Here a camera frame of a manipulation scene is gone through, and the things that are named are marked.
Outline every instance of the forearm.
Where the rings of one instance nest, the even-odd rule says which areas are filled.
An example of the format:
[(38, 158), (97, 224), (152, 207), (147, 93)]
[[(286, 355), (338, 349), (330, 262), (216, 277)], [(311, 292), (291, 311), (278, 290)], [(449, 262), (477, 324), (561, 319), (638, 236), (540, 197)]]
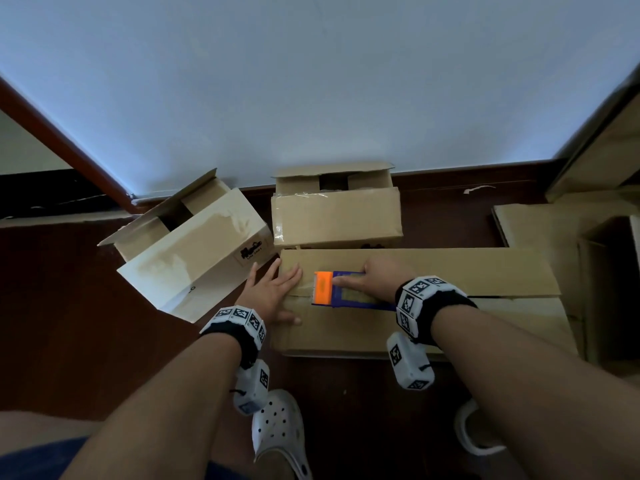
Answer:
[(240, 360), (233, 337), (198, 339), (107, 418), (63, 478), (203, 478)]
[(640, 391), (469, 306), (431, 333), (509, 449), (533, 477), (640, 472)]

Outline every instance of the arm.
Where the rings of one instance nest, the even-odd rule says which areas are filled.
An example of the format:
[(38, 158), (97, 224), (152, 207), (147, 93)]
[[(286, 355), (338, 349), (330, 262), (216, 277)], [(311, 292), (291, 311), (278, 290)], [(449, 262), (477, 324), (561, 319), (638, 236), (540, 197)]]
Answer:
[[(236, 302), (256, 310), (267, 325), (299, 322), (279, 307), (302, 271), (295, 266), (273, 279), (279, 264), (276, 259), (258, 283), (254, 265)], [(224, 333), (196, 340), (107, 418), (62, 478), (203, 478), (241, 354), (236, 339)]]
[[(334, 283), (393, 302), (416, 276), (384, 257), (364, 272)], [(640, 476), (640, 390), (470, 306), (441, 309), (431, 334), (530, 475)]]

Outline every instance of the finger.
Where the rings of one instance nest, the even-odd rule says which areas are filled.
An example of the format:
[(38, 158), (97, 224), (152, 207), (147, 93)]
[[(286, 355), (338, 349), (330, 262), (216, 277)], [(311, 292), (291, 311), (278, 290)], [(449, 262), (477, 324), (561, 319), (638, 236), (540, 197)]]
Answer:
[(276, 271), (278, 270), (278, 266), (280, 265), (281, 259), (278, 258), (276, 259), (276, 261), (271, 263), (271, 266), (269, 266), (267, 272), (264, 274), (264, 276), (262, 277), (262, 279), (260, 280), (260, 282), (269, 282), (273, 279), (273, 276), (276, 274)]
[(293, 290), (293, 287), (297, 285), (302, 279), (302, 268), (299, 267), (296, 273), (290, 277), (287, 281), (279, 286), (279, 289), (282, 291), (283, 296), (288, 292)]
[(249, 271), (249, 277), (246, 279), (244, 289), (251, 288), (255, 284), (255, 275), (258, 272), (258, 263), (254, 262), (251, 265), (251, 271)]
[(297, 317), (295, 313), (291, 310), (280, 310), (276, 314), (276, 322), (277, 323), (291, 323), (293, 325), (302, 325), (302, 320), (300, 317)]
[(284, 273), (281, 276), (278, 276), (276, 279), (274, 279), (273, 284), (274, 285), (281, 285), (286, 281), (289, 281), (290, 279), (293, 278), (293, 276), (295, 275), (295, 273), (298, 271), (298, 268), (300, 267), (300, 263), (296, 263), (295, 266), (293, 266), (290, 270), (288, 270), (286, 273)]
[(335, 286), (340, 286), (340, 288), (349, 288), (357, 291), (365, 290), (365, 279), (366, 275), (345, 275), (345, 276), (334, 276), (333, 284)]

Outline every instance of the left hand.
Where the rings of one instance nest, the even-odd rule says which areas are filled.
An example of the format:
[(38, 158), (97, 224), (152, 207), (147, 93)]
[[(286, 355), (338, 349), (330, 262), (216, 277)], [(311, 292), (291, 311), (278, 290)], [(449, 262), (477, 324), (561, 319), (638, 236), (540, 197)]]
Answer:
[(274, 279), (280, 262), (281, 259), (277, 258), (257, 283), (255, 282), (255, 275), (258, 272), (258, 263), (254, 262), (244, 285), (244, 290), (236, 300), (236, 305), (254, 309), (266, 326), (274, 322), (300, 325), (302, 323), (300, 318), (295, 316), (292, 311), (281, 308), (281, 304), (285, 295), (302, 278), (302, 268), (300, 268), (299, 264), (296, 264), (288, 272)]

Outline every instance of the black wristband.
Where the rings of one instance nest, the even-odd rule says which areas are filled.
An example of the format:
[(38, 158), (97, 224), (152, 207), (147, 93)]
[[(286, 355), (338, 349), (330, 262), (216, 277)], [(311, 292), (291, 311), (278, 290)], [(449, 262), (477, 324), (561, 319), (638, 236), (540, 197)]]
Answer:
[(203, 330), (200, 336), (203, 337), (208, 333), (226, 333), (237, 340), (242, 350), (240, 367), (244, 370), (251, 368), (258, 359), (258, 347), (255, 346), (252, 336), (247, 333), (244, 326), (232, 322), (215, 322)]
[[(410, 281), (400, 285), (396, 291), (396, 306), (399, 306), (398, 302), (400, 301), (400, 295), (402, 295), (403, 287)], [(431, 336), (431, 324), (433, 323), (433, 319), (436, 317), (436, 314), (441, 309), (446, 306), (453, 305), (466, 305), (477, 308), (473, 301), (455, 291), (438, 291), (422, 302), (420, 315), (416, 319), (416, 322), (418, 322), (418, 338), (412, 340), (419, 344), (437, 346), (436, 341)]]

